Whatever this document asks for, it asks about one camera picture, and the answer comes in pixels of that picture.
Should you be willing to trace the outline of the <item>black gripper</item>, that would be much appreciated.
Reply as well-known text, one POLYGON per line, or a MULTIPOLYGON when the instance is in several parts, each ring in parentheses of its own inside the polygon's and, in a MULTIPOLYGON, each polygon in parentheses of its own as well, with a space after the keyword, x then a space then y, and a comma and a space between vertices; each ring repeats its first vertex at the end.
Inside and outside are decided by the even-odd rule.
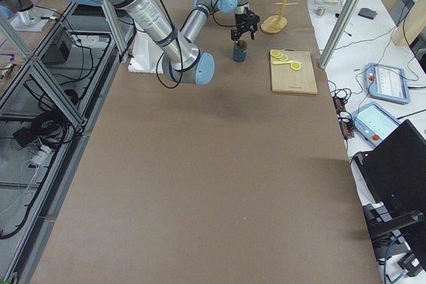
POLYGON ((260 17, 255 12, 248 10, 242 14, 235 14, 236 28, 230 30, 231 39, 238 43, 241 37, 241 31, 249 31, 251 40, 255 39, 255 34, 258 31, 258 23, 260 17))

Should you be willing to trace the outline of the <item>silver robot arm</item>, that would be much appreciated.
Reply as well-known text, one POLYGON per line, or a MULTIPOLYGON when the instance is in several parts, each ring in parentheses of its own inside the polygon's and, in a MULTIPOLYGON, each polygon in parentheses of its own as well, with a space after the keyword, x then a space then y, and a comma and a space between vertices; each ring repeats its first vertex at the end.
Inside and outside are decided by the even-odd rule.
POLYGON ((249 33, 251 39, 255 37, 260 17, 250 9, 249 0, 194 0, 194 8, 184 22, 181 33, 193 43, 208 18, 218 11, 234 14, 235 23, 225 26, 230 29, 234 42, 237 43, 244 33, 249 33))
MULTIPOLYGON (((69 0, 100 6, 103 0, 69 0)), ((175 26, 161 0, 108 0, 116 9, 127 12, 162 49, 163 73, 171 81, 197 85, 208 84, 214 76, 214 58, 201 53, 175 26)))

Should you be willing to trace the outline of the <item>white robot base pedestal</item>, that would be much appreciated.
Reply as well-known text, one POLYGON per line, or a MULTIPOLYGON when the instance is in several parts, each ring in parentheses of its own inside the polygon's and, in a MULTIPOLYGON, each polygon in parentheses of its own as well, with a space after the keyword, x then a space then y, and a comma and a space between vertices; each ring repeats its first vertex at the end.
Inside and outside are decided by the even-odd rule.
POLYGON ((146 34, 137 32, 132 48, 132 58, 128 71, 133 73, 162 74, 162 67, 158 65, 159 58, 163 54, 160 47, 146 34))

